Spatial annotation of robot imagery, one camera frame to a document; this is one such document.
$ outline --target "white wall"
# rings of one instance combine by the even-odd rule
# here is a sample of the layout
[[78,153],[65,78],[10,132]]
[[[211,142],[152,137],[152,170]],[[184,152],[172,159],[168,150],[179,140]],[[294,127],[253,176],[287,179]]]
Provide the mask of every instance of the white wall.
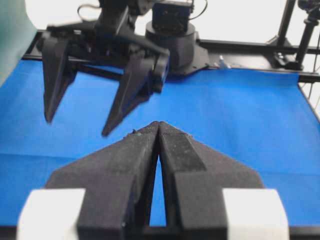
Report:
[[[38,29],[45,29],[48,24],[60,25],[80,20],[77,8],[81,4],[99,5],[98,0],[25,0],[28,15]],[[264,43],[278,33],[286,0],[208,0],[207,11],[192,21],[202,39],[230,40]],[[195,15],[205,6],[204,0],[195,0]],[[97,18],[100,11],[83,9],[81,12],[88,19]],[[136,32],[143,35],[145,25],[151,20],[152,13],[140,17]],[[307,14],[295,7],[287,37],[293,45],[298,45],[305,27]],[[316,27],[311,39],[311,46],[316,46],[320,27]],[[307,55],[304,61],[306,71],[312,71],[314,56]],[[310,86],[303,90],[308,94]],[[316,105],[320,96],[320,83],[313,86],[311,104]]]

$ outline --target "table surface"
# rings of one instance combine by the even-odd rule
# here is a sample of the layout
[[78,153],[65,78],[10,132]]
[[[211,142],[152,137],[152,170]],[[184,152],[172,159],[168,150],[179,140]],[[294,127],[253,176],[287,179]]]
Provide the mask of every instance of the table surface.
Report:
[[[275,188],[291,226],[320,225],[320,123],[298,75],[204,70],[168,79],[162,94],[101,136],[118,83],[78,73],[53,123],[44,118],[42,63],[22,60],[0,88],[0,226],[16,225],[32,189],[76,159],[165,121],[254,168]],[[150,224],[166,223],[160,164]]]

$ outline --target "blue fabric surface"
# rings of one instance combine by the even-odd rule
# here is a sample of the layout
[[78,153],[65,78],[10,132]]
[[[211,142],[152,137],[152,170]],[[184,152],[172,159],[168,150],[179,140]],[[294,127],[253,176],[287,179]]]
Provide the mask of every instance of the blue fabric surface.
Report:
[[[278,189],[291,225],[320,224],[320,124],[297,81],[297,74],[251,70],[172,78],[103,138],[117,82],[79,73],[48,125],[42,64],[21,61],[0,88],[0,225],[17,223],[28,192],[51,171],[152,121],[166,121],[256,169],[267,187]],[[153,225],[165,223],[152,218]]]

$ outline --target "wire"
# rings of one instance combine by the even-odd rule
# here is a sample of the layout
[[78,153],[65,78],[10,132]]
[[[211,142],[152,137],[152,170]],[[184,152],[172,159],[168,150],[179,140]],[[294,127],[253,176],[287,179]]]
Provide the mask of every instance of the wire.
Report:
[[82,5],[80,5],[80,6],[78,7],[77,13],[78,13],[79,18],[80,18],[83,22],[89,22],[89,20],[87,20],[87,19],[85,19],[85,18],[83,18],[83,17],[81,16],[80,10],[81,10],[82,8],[100,9],[101,7],[100,7],[100,6],[95,6],[95,5],[92,5],[92,4],[82,4]]
[[200,12],[200,14],[197,15],[197,16],[194,16],[194,17],[192,17],[192,18],[189,18],[189,20],[197,19],[197,18],[200,17],[202,14],[204,14],[204,12],[207,10],[207,8],[208,8],[208,0],[205,0],[205,7],[204,7],[204,9],[202,10],[202,12]]
[[314,64],[313,64],[313,72],[314,72],[314,73],[316,72],[316,64],[317,64],[319,46],[320,46],[320,33],[319,33],[319,37],[318,37],[318,44],[317,44],[317,46],[316,46],[316,54],[315,54]]
[[314,88],[314,84],[311,83],[311,87],[310,87],[310,92],[309,92],[309,96],[308,96],[308,99],[310,100],[311,98],[311,94],[312,94],[312,89]]
[[315,108],[314,109],[317,109],[318,105],[319,105],[319,102],[320,102],[320,96],[318,98],[318,101],[316,102],[316,105],[315,105]]

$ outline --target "white block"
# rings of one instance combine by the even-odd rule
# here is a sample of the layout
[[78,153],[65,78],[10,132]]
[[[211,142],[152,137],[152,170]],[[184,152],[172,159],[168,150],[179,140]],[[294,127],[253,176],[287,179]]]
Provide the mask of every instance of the white block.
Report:
[[274,189],[224,188],[228,240],[289,240],[288,219]]
[[33,190],[17,226],[17,240],[78,240],[77,220],[86,190]]

